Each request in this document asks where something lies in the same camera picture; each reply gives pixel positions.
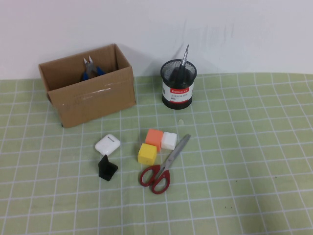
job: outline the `screwdriver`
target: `screwdriver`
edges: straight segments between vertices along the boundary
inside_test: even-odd
[[[190,76],[189,70],[185,70],[186,62],[187,62],[187,55],[188,55],[188,48],[189,48],[189,44],[185,51],[184,57],[181,60],[180,66],[176,67],[173,70],[172,74],[170,75],[170,78],[169,78],[170,82],[174,82],[175,84],[182,84],[189,79],[189,76]]]

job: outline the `scissors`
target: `scissors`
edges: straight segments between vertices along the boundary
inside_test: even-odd
[[[162,164],[162,165],[152,165],[148,168],[146,168],[140,175],[139,177],[139,182],[142,186],[147,187],[152,185],[152,192],[154,194],[161,194],[164,193],[167,188],[170,185],[171,182],[171,177],[170,177],[170,171],[169,171],[169,167],[172,164],[172,162],[175,160],[175,158],[179,155],[179,153],[181,152],[181,150],[186,146],[187,142],[189,141],[191,135],[187,134],[176,146],[176,148],[171,152],[171,154],[169,155],[169,157],[166,159],[166,161]],[[151,178],[148,180],[148,182],[144,183],[142,181],[142,178],[144,176],[144,174],[149,171],[152,170],[153,174],[151,176]],[[166,179],[166,186],[162,189],[157,191],[156,190],[156,186],[158,185],[158,183],[160,183],[160,181],[162,179]]]
[[[89,62],[85,58],[84,58],[84,62],[86,66],[86,71],[83,73],[83,81],[86,81],[89,79],[91,72],[94,72],[97,76],[106,74],[100,69],[99,66],[95,67],[93,65],[93,61],[90,56],[89,56]]]

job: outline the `blue pliers handle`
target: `blue pliers handle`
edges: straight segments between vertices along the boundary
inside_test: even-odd
[[[96,73],[97,73],[98,76],[101,76],[101,75],[105,75],[105,74],[106,74],[105,72],[102,71],[102,69],[100,69],[99,66],[97,66],[96,69],[97,69],[97,72],[96,72]],[[83,81],[86,81],[86,80],[88,80],[88,79],[89,79],[89,76],[88,76],[87,72],[84,72],[84,73],[83,73]]]

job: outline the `silver blade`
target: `silver blade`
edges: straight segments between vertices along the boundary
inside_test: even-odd
[[[190,137],[191,137],[191,135],[187,134],[187,135],[185,135],[184,138],[182,138],[182,140],[178,143],[176,148],[168,156],[166,161],[161,165],[160,172],[163,172],[164,170],[167,170],[170,167],[170,165],[175,160],[175,158],[179,155],[181,150],[186,146],[186,144],[188,143]]]
[[[189,44],[188,44],[187,49],[185,51],[184,58],[182,59],[182,63],[181,63],[182,66],[184,66],[187,62],[188,48],[189,48]]]

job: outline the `scissor blade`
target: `scissor blade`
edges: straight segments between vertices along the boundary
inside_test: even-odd
[[[169,166],[172,164],[172,162],[175,160],[175,158],[179,155],[181,150],[186,146],[187,142],[189,141],[191,135],[187,134],[184,138],[178,143],[176,148],[171,152],[169,157],[166,159],[166,161],[161,165],[161,171],[163,172],[165,169],[168,169]]]

